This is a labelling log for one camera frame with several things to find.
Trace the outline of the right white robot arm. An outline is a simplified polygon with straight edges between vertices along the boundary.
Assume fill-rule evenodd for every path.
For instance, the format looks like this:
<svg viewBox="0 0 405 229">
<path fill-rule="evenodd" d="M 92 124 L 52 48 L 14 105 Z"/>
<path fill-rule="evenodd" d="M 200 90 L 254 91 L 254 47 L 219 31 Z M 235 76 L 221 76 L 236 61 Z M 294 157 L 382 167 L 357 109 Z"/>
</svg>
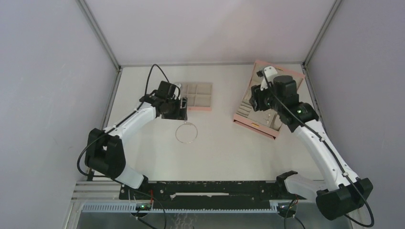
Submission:
<svg viewBox="0 0 405 229">
<path fill-rule="evenodd" d="M 295 171 L 279 176 L 281 182 L 276 192 L 281 198 L 296 194 L 315 202 L 318 210 L 328 220 L 349 216 L 362 207 L 366 207 L 374 225 L 374 215 L 367 202 L 373 185 L 368 178 L 360 178 L 342 156 L 326 134 L 314 108 L 300 101 L 296 81 L 289 75 L 276 76 L 272 81 L 263 78 L 263 85 L 251 87 L 249 103 L 254 111 L 274 110 L 293 135 L 306 147 L 319 168 L 323 183 L 304 178 Z"/>
</svg>

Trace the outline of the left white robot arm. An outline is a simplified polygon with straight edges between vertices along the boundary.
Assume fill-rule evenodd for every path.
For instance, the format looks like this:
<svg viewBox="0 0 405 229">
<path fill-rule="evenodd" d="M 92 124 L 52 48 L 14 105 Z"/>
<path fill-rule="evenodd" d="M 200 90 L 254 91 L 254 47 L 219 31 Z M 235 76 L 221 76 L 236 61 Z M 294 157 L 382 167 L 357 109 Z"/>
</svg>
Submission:
<svg viewBox="0 0 405 229">
<path fill-rule="evenodd" d="M 149 186 L 144 183 L 147 177 L 127 164 L 124 146 L 144 125 L 159 117 L 186 121 L 187 103 L 187 97 L 181 96 L 180 84 L 160 82 L 158 89 L 144 94 L 139 105 L 118 123 L 90 131 L 83 151 L 85 165 L 131 187 L 136 198 L 145 198 L 149 194 Z"/>
</svg>

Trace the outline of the pink jewelry box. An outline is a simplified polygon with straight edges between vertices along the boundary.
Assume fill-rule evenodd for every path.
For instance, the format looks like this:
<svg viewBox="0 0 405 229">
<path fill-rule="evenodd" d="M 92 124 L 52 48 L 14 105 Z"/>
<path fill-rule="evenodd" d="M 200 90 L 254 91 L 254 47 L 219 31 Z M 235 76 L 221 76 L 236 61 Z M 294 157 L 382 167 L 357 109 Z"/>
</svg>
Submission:
<svg viewBox="0 0 405 229">
<path fill-rule="evenodd" d="M 279 136 L 283 124 L 277 112 L 271 109 L 276 99 L 267 89 L 267 83 L 272 82 L 279 75 L 292 76 L 297 88 L 300 88 L 305 79 L 299 64 L 289 66 L 289 64 L 274 64 L 261 60 L 254 62 L 248 87 L 233 116 L 235 124 L 272 139 Z"/>
</svg>

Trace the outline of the pink compartment tray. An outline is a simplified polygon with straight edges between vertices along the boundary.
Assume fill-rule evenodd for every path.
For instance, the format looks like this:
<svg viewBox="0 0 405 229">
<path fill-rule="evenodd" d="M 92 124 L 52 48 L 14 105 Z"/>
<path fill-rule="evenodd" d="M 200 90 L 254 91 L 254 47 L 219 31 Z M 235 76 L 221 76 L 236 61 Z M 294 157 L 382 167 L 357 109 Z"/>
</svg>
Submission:
<svg viewBox="0 0 405 229">
<path fill-rule="evenodd" d="M 181 95 L 188 100 L 190 111 L 212 111 L 212 83 L 181 82 Z"/>
</svg>

